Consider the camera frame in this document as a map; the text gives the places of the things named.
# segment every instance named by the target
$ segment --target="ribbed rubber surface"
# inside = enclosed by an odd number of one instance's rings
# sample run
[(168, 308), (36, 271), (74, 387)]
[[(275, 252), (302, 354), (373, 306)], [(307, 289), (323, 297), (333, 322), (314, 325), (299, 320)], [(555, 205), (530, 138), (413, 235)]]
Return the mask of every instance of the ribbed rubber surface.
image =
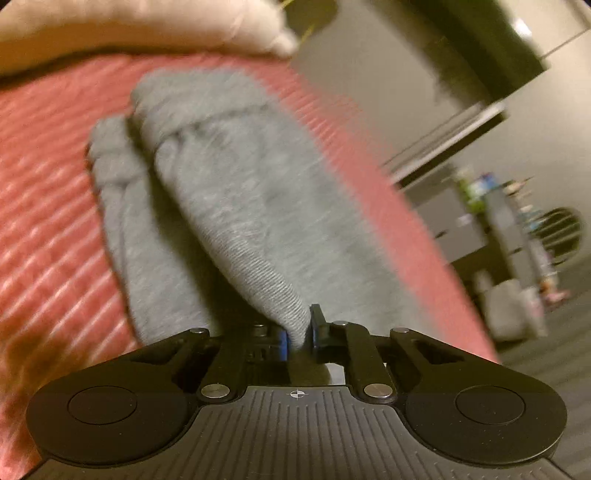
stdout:
[(548, 337), (523, 343), (502, 359), (563, 398), (569, 417), (553, 460), (577, 480), (591, 480), (591, 292), (549, 314), (547, 323)]
[(259, 79), (316, 136), (443, 339), (495, 359), (457, 279), (374, 166), (366, 139), (326, 116), (287, 64), (218, 54), (99, 56), (0, 92), (2, 480), (20, 478), (39, 460), (24, 424), (31, 396), (137, 345), (105, 252), (85, 151), (96, 121), (128, 109), (140, 78), (161, 67), (233, 68)]
[(396, 412), (353, 398), (346, 387), (250, 387), (238, 401), (205, 407), (159, 455), (102, 470), (49, 461), (30, 480), (564, 480), (540, 460), (482, 469), (439, 457)]

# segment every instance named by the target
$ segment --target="black circular pad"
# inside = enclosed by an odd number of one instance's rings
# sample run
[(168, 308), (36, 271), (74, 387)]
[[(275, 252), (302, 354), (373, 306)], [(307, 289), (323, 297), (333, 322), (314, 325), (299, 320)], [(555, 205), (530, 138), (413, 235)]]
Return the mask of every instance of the black circular pad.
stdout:
[(548, 455), (566, 425), (564, 402), (549, 386), (480, 359), (425, 369), (404, 413), (425, 444), (475, 465)]
[(79, 465), (113, 465), (170, 443), (189, 416), (185, 393), (161, 365), (113, 361), (43, 387), (27, 426), (44, 455)]
[(68, 410), (77, 420), (107, 425), (129, 417), (138, 406), (135, 394), (121, 387), (92, 387), (72, 397)]
[(525, 410), (517, 393), (492, 385), (465, 389), (456, 397), (456, 406), (466, 418), (485, 425), (505, 425), (517, 420)]

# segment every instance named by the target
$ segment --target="wall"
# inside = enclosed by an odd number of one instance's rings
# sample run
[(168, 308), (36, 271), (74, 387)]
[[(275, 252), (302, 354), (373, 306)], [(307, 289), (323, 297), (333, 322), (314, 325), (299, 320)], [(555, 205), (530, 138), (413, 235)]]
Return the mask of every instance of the wall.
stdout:
[(582, 0), (498, 0), (514, 20), (522, 19), (540, 55), (560, 48), (589, 26)]
[(462, 113), (424, 49), (439, 40), (399, 0), (339, 0), (336, 18), (292, 65), (322, 92), (352, 99), (393, 157)]
[(506, 100), (509, 118), (453, 157), (476, 173), (531, 181), (532, 201), (570, 206), (586, 221), (591, 253), (591, 31), (547, 57), (550, 69)]

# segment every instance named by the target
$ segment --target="metal screw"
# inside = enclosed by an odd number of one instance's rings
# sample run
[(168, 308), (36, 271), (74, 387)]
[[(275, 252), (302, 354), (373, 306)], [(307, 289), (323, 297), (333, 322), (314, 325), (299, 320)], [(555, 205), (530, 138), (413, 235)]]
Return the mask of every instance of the metal screw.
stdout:
[(226, 385), (220, 383), (212, 383), (205, 385), (201, 389), (201, 395), (207, 398), (223, 398), (230, 393), (230, 389)]
[(363, 389), (366, 395), (372, 398), (388, 398), (394, 391), (392, 387), (383, 383), (372, 383)]
[(263, 325), (262, 323), (256, 323), (254, 325), (253, 335), (255, 337), (264, 337), (267, 336), (267, 333), (268, 329), (266, 325)]

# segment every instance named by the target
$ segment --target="gray sock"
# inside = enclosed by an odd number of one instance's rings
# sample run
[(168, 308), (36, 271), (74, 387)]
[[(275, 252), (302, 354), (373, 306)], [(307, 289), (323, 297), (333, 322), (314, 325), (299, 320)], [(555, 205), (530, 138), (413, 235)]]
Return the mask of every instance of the gray sock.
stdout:
[(377, 335), (407, 326), (438, 336), (314, 139), (253, 80), (160, 72), (132, 103), (141, 146), (110, 119), (90, 156), (143, 341), (194, 326), (215, 335), (254, 309), (297, 349), (312, 303)]

